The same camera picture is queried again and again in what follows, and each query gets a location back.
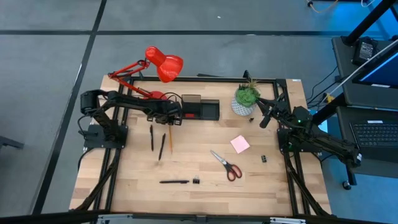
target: pen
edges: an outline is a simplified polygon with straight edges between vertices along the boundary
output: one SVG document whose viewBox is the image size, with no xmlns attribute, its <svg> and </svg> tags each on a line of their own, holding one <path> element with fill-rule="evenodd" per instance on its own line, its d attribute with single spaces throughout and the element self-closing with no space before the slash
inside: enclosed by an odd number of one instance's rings
<svg viewBox="0 0 398 224">
<path fill-rule="evenodd" d="M 170 151 L 173 153 L 173 143 L 172 143 L 172 126 L 169 125 L 169 144 L 170 144 Z"/>
<path fill-rule="evenodd" d="M 152 125 L 150 125 L 149 132 L 150 132 L 150 146 L 151 146 L 152 152 L 153 152 L 154 151 L 154 130 L 153 130 Z"/>
<path fill-rule="evenodd" d="M 159 183 L 160 184 L 186 184 L 186 183 L 189 183 L 189 180 L 162 180 Z"/>
<path fill-rule="evenodd" d="M 166 133 L 164 133 L 164 135 L 162 137 L 162 147 L 160 148 L 160 152 L 159 152 L 159 160 L 160 160 L 160 158 L 162 158 L 163 145 L 164 145 L 165 138 L 166 138 Z"/>
</svg>

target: scissor blade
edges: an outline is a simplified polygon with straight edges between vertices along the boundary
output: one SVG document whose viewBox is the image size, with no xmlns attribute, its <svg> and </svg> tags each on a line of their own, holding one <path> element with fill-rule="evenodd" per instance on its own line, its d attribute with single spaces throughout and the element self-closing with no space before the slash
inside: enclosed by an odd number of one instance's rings
<svg viewBox="0 0 398 224">
<path fill-rule="evenodd" d="M 223 158 L 221 158 L 217 153 L 215 153 L 213 150 L 210 150 L 210 152 L 222 163 L 224 161 Z"/>
</svg>

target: red scissor handle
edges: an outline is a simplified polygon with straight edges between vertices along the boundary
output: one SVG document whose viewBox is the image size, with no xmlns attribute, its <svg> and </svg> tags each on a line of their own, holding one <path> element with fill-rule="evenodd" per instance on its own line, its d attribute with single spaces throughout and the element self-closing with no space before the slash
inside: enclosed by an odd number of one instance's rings
<svg viewBox="0 0 398 224">
<path fill-rule="evenodd" d="M 227 176 L 229 181 L 234 181 L 235 178 L 241 178 L 242 177 L 242 171 L 241 171 L 241 169 L 239 169 L 238 166 L 227 164 L 226 167 L 227 167 L 226 176 Z"/>
</svg>

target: lamp shade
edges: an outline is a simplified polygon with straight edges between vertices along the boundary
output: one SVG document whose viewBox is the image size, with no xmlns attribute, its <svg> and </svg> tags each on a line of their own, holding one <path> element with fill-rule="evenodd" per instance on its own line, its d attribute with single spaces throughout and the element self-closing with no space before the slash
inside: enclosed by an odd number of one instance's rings
<svg viewBox="0 0 398 224">
<path fill-rule="evenodd" d="M 157 47 L 148 47 L 145 56 L 157 67 L 157 75 L 164 83 L 173 81 L 182 70 L 182 58 L 176 55 L 164 55 Z"/>
</svg>

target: wooden table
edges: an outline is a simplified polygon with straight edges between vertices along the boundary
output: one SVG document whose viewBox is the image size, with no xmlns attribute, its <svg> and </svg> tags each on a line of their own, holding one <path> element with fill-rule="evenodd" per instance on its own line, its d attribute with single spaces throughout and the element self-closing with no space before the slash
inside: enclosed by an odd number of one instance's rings
<svg viewBox="0 0 398 224">
<path fill-rule="evenodd" d="M 146 90 L 173 91 L 179 95 L 199 94 L 202 99 L 220 100 L 219 121 L 183 120 L 172 126 L 173 152 L 169 149 L 168 126 L 150 123 L 140 111 L 129 110 L 129 134 L 122 150 L 116 179 L 112 212 L 177 213 L 208 215 L 280 215 L 290 216 L 289 191 L 284 158 L 278 150 L 277 122 L 272 119 L 266 129 L 259 123 L 262 115 L 256 108 L 250 118 L 236 115 L 231 100 L 237 83 L 220 82 L 134 82 Z M 119 84 L 103 78 L 101 89 L 118 89 Z M 300 80 L 287 80 L 291 106 L 305 104 Z M 261 97 L 274 98 L 271 84 L 259 85 Z M 150 149 L 149 126 L 154 126 L 154 152 Z M 162 159 L 158 155 L 166 133 Z M 243 135 L 251 147 L 237 154 L 230 140 Z M 210 153 L 214 150 L 228 162 L 238 165 L 243 176 L 228 181 L 223 165 Z M 104 149 L 92 150 L 81 162 L 70 208 L 82 203 L 93 190 L 100 175 Z M 267 156 L 267 162 L 261 161 Z M 310 153 L 300 153 L 305 183 L 315 199 L 328 212 L 330 206 L 319 161 Z M 194 176 L 200 184 L 192 184 Z M 189 184 L 160 184 L 160 180 L 188 179 Z M 107 186 L 101 208 L 104 208 Z M 296 187 L 299 211 L 300 191 Z"/>
</svg>

